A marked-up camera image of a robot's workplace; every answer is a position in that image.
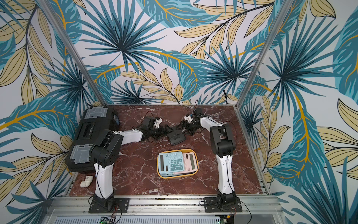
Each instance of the pink calculator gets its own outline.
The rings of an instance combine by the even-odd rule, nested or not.
[[[173,174],[192,173],[198,169],[197,160],[193,152],[183,153],[184,171],[174,172]]]

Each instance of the blue calculator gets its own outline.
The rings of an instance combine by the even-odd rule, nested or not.
[[[158,156],[159,173],[173,173],[184,171],[183,161],[183,153],[181,151],[160,153]]]

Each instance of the red marble surface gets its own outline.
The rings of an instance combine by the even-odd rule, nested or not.
[[[138,126],[147,111],[163,119],[162,125],[179,124],[192,106],[113,106],[121,120],[120,130]],[[200,106],[203,112],[219,122],[231,121],[237,131],[236,149],[232,160],[233,185],[236,194],[262,193],[256,172],[253,168],[244,137],[233,106]],[[148,140],[121,147],[121,156],[113,167],[113,188],[115,195],[166,195],[166,194],[217,194],[218,165],[210,147],[210,133],[207,130],[186,136],[186,140],[171,146],[167,137],[152,143]],[[197,154],[199,171],[191,177],[165,180],[157,174],[157,156],[160,152],[190,148]],[[95,178],[88,188],[81,188],[85,175],[78,174],[70,196],[93,195]]]

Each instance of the tropical leaf wallpaper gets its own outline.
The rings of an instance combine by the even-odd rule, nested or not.
[[[287,223],[358,223],[358,2],[296,5],[240,113]]]
[[[241,109],[291,223],[357,222],[358,4],[345,1],[294,0]],[[107,103],[223,104],[284,0],[49,2]],[[35,224],[99,103],[35,0],[0,0],[0,26],[0,206],[5,223]]]

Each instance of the yellow tray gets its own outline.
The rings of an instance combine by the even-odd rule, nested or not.
[[[189,152],[193,152],[194,155],[195,155],[195,159],[197,160],[197,170],[195,171],[195,173],[191,173],[191,174],[184,174],[184,175],[178,175],[178,176],[172,176],[172,177],[162,177],[159,173],[159,167],[158,167],[158,158],[157,158],[157,173],[158,175],[163,178],[163,179],[173,179],[173,178],[179,178],[179,177],[190,177],[194,174],[196,174],[199,170],[199,163],[198,163],[198,158],[197,158],[197,154],[191,150],[191,149],[178,149],[178,150],[172,150],[172,151],[165,151],[165,152],[162,152],[162,153],[169,153],[169,152],[179,152],[181,151],[182,153],[189,153]]]

